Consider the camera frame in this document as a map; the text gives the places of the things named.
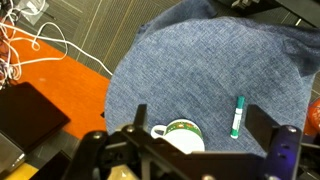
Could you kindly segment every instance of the denim fabric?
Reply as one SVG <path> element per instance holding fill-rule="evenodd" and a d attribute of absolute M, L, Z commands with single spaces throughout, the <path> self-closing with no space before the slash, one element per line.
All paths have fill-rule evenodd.
<path fill-rule="evenodd" d="M 193 17 L 190 7 L 203 12 Z M 109 133 L 132 122 L 139 104 L 148 104 L 149 131 L 186 118 L 200 127 L 210 151 L 265 154 L 244 126 L 248 104 L 259 105 L 279 124 L 303 129 L 320 68 L 319 29 L 205 19 L 214 14 L 210 8 L 204 0 L 186 0 L 140 31 L 111 79 Z M 230 131 L 240 95 L 246 98 L 244 117 L 234 140 Z"/>

